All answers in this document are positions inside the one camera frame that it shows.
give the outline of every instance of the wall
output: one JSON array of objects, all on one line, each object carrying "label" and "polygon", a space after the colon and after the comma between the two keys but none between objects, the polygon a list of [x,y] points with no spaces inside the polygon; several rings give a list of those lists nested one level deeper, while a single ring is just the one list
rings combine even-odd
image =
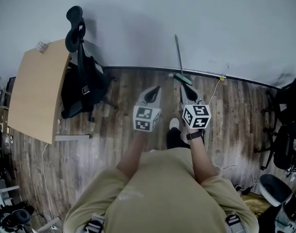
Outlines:
[{"label": "wall", "polygon": [[109,66],[183,67],[281,86],[296,76],[296,0],[0,0],[0,76],[64,38],[80,5],[86,39]]}]

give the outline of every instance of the wooden floor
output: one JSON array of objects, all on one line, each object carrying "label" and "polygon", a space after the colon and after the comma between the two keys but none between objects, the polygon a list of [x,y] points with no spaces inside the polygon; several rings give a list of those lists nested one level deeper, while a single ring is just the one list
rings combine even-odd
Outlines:
[{"label": "wooden floor", "polygon": [[[61,119],[59,133],[89,133],[93,135],[92,139],[56,142],[53,146],[47,146],[44,165],[54,217],[64,219],[95,173],[120,160],[133,135],[133,106],[144,89],[153,85],[162,87],[162,114],[157,128],[150,135],[146,151],[166,149],[165,134],[169,122],[173,117],[180,118],[180,83],[169,77],[169,72],[113,70],[112,73],[118,81],[113,83],[109,96],[117,101],[120,111],[115,113],[109,106],[99,105],[94,110],[95,123],[89,123],[86,114]],[[202,76],[188,77],[208,103],[218,80]],[[260,166],[265,164],[268,153],[253,152],[254,148],[268,146],[262,129],[273,126],[274,115],[263,116],[260,113],[268,104],[266,90],[263,86],[227,79],[218,84],[210,104],[212,119],[207,128],[206,148],[212,161],[220,167],[238,165],[221,171],[220,175],[234,184],[241,184],[243,188],[253,185],[250,173],[243,167],[253,173],[255,181],[261,174],[272,173],[289,183],[285,172],[277,169],[273,162],[266,171],[261,171]],[[42,167],[45,145],[14,131],[11,151],[22,198],[33,205],[38,213],[50,219]],[[296,188],[296,181],[291,187]]]}]

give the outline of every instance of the shoe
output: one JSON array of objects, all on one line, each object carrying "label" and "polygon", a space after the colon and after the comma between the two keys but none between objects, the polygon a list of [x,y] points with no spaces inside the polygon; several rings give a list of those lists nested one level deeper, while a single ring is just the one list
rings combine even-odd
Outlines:
[{"label": "shoe", "polygon": [[169,129],[171,130],[172,128],[179,129],[179,120],[177,118],[175,118],[175,117],[169,123]]}]

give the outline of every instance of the black watch strap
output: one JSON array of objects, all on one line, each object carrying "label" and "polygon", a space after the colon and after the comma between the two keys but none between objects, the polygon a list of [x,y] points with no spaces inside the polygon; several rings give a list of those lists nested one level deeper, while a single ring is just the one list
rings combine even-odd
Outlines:
[{"label": "black watch strap", "polygon": [[195,138],[198,138],[198,137],[202,137],[202,135],[203,135],[203,131],[199,130],[198,132],[195,132],[195,133],[192,133],[192,134],[187,134],[187,139],[192,140],[192,139],[195,139]]}]

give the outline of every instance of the khaki t-shirt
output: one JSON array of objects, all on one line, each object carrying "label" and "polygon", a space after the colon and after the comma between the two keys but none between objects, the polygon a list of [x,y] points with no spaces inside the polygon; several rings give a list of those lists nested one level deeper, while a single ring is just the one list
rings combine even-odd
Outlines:
[{"label": "khaki t-shirt", "polygon": [[144,153],[131,180],[116,168],[94,177],[64,224],[75,233],[93,214],[105,217],[106,233],[225,233],[235,212],[248,233],[258,233],[255,216],[229,180],[211,177],[199,185],[186,148]]}]

